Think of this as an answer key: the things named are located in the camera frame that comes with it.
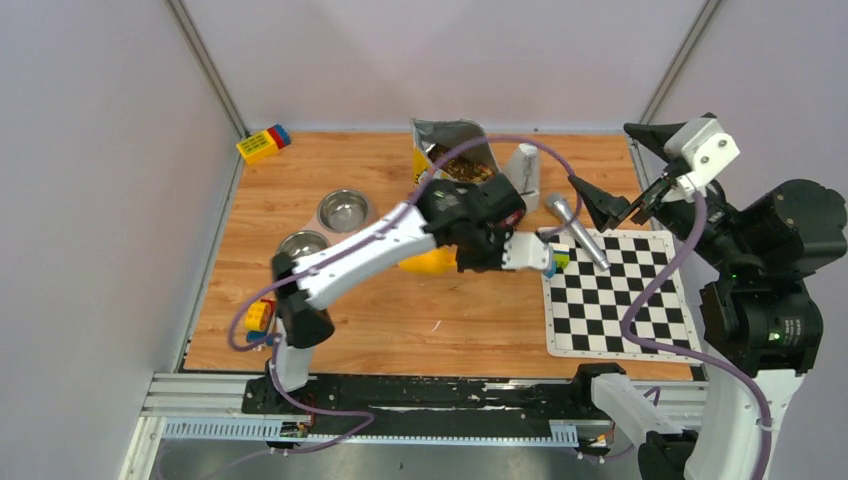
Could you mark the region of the yellow food scoop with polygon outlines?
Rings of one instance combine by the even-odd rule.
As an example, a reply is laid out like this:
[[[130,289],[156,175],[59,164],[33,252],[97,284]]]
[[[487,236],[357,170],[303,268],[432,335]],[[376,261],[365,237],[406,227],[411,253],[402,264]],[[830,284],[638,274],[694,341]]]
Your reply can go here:
[[[399,262],[398,267],[413,274],[442,275],[457,269],[456,252],[453,248],[437,248],[407,258]]]

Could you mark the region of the pet food bag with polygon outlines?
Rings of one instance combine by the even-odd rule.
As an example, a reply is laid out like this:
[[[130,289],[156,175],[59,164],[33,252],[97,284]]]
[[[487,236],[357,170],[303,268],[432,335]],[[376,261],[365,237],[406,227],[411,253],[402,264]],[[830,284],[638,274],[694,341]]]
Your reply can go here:
[[[500,172],[488,143],[476,145],[456,155],[438,169],[434,165],[451,149],[470,139],[484,137],[483,127],[472,120],[424,120],[410,122],[413,139],[412,172],[415,184],[432,176],[479,184]]]

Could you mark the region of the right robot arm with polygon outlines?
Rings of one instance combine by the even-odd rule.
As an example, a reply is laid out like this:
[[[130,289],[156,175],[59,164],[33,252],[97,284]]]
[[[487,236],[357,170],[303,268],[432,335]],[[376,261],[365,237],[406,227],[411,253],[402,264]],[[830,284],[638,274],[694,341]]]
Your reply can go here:
[[[584,417],[605,412],[637,448],[644,479],[764,479],[787,406],[812,369],[823,316],[806,279],[844,257],[847,208],[837,191],[790,179],[744,209],[730,204],[716,177],[739,155],[717,117],[684,123],[627,123],[624,132],[665,163],[635,200],[571,176],[594,225],[606,231],[631,220],[657,220],[681,241],[670,262],[633,300],[623,337],[653,350],[633,321],[648,299],[690,255],[718,278],[700,292],[705,324],[701,351],[668,352],[703,363],[708,379],[701,426],[664,420],[612,363],[583,367],[571,403]]]

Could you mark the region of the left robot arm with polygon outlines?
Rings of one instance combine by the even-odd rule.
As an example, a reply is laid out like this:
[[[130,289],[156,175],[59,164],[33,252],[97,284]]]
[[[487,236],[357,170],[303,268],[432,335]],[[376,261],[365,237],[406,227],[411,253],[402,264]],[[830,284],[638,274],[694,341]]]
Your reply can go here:
[[[516,227],[526,204],[503,174],[475,184],[434,179],[358,233],[316,253],[271,260],[279,337],[273,345],[268,400],[298,411],[314,348],[335,331],[329,307],[363,281],[409,258],[453,246],[460,272],[547,270],[550,246]]]

